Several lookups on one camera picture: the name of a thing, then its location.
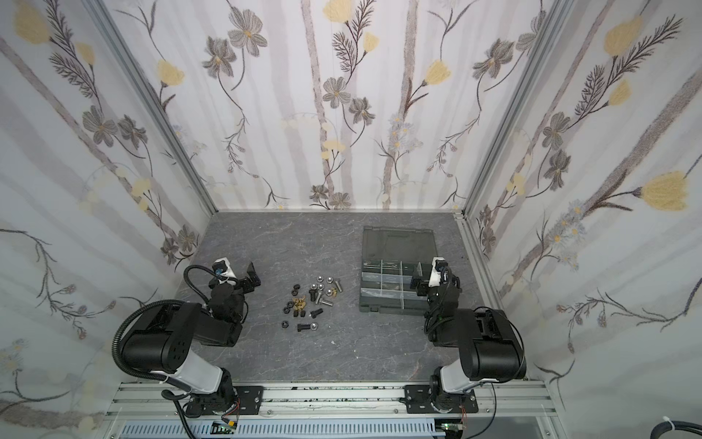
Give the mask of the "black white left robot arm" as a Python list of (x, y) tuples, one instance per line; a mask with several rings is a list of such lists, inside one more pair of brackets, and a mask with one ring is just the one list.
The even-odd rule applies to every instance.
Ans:
[(118, 327), (113, 361), (127, 375), (166, 384), (162, 396), (175, 404), (181, 421), (217, 415), (230, 424), (238, 415), (259, 413), (263, 388), (235, 386), (229, 371), (203, 359), (192, 345), (235, 347), (248, 317), (246, 296), (261, 279), (253, 264), (239, 278), (229, 260), (220, 258), (212, 267), (186, 267), (188, 286), (197, 270), (211, 275), (210, 293), (198, 291), (197, 302), (168, 299), (140, 307)]

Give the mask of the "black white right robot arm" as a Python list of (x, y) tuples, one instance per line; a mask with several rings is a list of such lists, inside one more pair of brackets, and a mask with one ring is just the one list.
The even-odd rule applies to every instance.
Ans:
[(475, 389), (502, 384), (526, 375), (523, 341), (506, 314), (491, 307), (458, 307), (460, 280), (452, 274), (438, 281), (421, 281), (417, 294), (424, 296), (424, 334), (437, 348), (456, 349), (453, 363), (438, 367), (427, 385), (404, 388), (408, 413), (475, 413), (469, 401)]

